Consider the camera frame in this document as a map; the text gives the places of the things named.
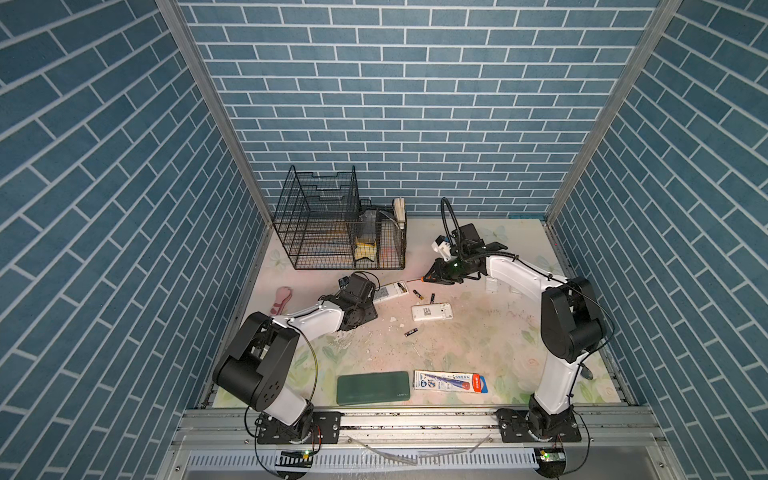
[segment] white remote control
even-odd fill
[[[373,302],[381,303],[384,300],[390,300],[403,295],[408,295],[408,286],[406,286],[405,280],[400,280],[399,282],[389,283],[378,289],[376,293],[373,294]]]
[[[453,309],[450,303],[430,303],[427,305],[414,305],[411,307],[413,320],[450,320],[453,318]]]

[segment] floral tablecloth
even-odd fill
[[[521,258],[553,273],[561,273],[554,252],[538,220],[460,220],[472,221],[486,242],[498,241]],[[430,244],[442,232],[438,219],[409,221],[408,252],[405,270],[380,270],[382,284],[411,280],[426,273],[435,259]],[[314,304],[317,297],[335,291],[340,270],[296,271],[280,241],[273,235],[266,259],[253,289],[247,312],[269,312],[280,286],[293,289],[286,312]],[[465,281],[460,285],[440,286],[416,280],[410,290],[418,290],[425,300],[409,294],[376,306],[379,318],[349,332],[331,333],[314,340],[319,363],[319,378],[313,403],[336,404],[336,378],[339,375],[405,370],[475,372],[488,383],[488,393],[443,393],[412,390],[407,402],[391,405],[483,405],[526,403],[536,389],[546,358],[539,331],[540,313],[535,302],[499,283],[497,293],[485,291],[485,280]],[[452,320],[414,322],[411,306],[435,302],[452,305]],[[405,337],[405,332],[419,331]],[[574,389],[574,402],[619,402],[599,354],[587,361],[594,379],[580,378]],[[308,396],[314,381],[314,361],[305,346],[294,356],[287,384]],[[214,407],[244,406],[228,392],[219,390]]]

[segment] black mounting plate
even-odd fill
[[[323,443],[326,445],[332,445],[339,443],[339,428],[341,427],[341,412],[313,412],[312,424],[320,427],[320,434],[323,437]],[[285,426],[277,419],[268,420],[262,419],[261,430],[259,431],[259,444],[260,445],[295,445],[290,441],[292,437],[285,435]],[[312,443],[312,436],[310,435],[303,442],[308,445]]]
[[[528,410],[498,409],[496,418],[498,418],[498,428],[502,433],[502,442],[521,443],[521,442],[542,442],[552,443],[555,435],[560,436],[561,442],[580,442],[581,433],[576,424],[576,417],[570,412],[568,420],[552,431],[552,439],[538,439],[528,430]]]

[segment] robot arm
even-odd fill
[[[548,354],[539,387],[528,404],[531,432],[540,439],[570,422],[571,390],[583,361],[604,337],[604,319],[593,299],[590,283],[581,277],[566,279],[526,266],[500,243],[485,244],[475,227],[458,224],[452,237],[440,236],[432,249],[440,254],[422,278],[425,282],[452,285],[487,275],[501,280],[535,301],[541,311],[541,340]]]
[[[377,317],[373,283],[353,273],[339,286],[335,295],[323,296],[316,305],[290,315],[250,314],[214,369],[217,385],[282,422],[295,439],[306,438],[314,410],[310,401],[285,386],[296,348]]]
[[[528,422],[535,436],[550,438],[562,423],[570,422],[571,389],[583,361],[604,337],[600,310],[584,299],[594,298],[594,291],[584,278],[542,276],[510,257],[490,256],[485,262],[489,276],[540,305],[541,340],[548,352],[544,374],[528,402]]]

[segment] black metal rack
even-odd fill
[[[274,219],[296,270],[402,270],[406,226],[393,207],[360,200],[355,168],[334,175],[286,176]]]

